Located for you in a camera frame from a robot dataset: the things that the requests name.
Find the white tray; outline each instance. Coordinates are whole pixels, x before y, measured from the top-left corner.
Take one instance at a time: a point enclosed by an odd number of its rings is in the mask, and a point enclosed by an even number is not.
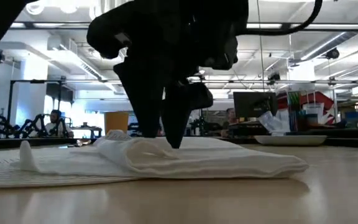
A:
[[[255,136],[256,140],[268,146],[318,146],[327,136]]]

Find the table surface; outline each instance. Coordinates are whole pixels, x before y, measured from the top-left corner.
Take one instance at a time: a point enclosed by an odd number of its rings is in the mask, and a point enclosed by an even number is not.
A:
[[[358,224],[358,149],[245,146],[293,154],[291,179],[138,180],[0,190],[0,223]]]

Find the white towel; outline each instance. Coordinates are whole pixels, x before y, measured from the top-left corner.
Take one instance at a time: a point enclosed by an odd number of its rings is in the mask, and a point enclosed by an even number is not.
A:
[[[308,168],[295,156],[244,149],[213,138],[183,138],[172,149],[165,138],[134,138],[117,131],[95,147],[83,147],[59,160],[37,160],[28,142],[12,166],[42,174],[156,177],[169,179],[288,177]]]

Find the man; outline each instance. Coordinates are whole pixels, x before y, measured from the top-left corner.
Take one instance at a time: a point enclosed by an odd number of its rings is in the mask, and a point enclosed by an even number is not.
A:
[[[48,133],[50,133],[50,130],[52,130],[56,126],[56,124],[59,121],[61,115],[62,115],[62,112],[60,112],[59,110],[52,110],[52,112],[50,112],[50,117],[49,117],[50,118],[50,123],[45,125],[45,129],[48,131]],[[67,124],[66,124],[66,130],[68,132],[68,137],[73,138],[74,133],[73,133],[73,131],[70,129],[70,127]],[[60,137],[60,138],[65,137],[63,135],[63,123],[59,124],[59,127],[57,129],[57,137]]]
[[[228,108],[226,110],[226,116],[227,116],[227,121],[223,123],[222,125],[223,130],[221,131],[221,136],[225,138],[229,136],[229,134],[227,133],[227,130],[229,129],[229,125],[238,123],[234,108]]]

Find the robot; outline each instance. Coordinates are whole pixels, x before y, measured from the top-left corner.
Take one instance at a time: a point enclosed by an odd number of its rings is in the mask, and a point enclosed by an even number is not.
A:
[[[32,2],[2,1],[9,6],[0,7],[0,40],[25,4]],[[298,27],[251,31],[246,28],[247,0],[135,0],[93,20],[87,40],[104,58],[115,58],[127,47],[125,61],[113,69],[141,132],[155,138],[161,117],[167,141],[179,148],[191,111],[213,104],[207,87],[190,83],[187,77],[198,67],[229,70],[238,61],[238,35],[288,35],[304,29],[322,3],[316,0],[309,19]]]

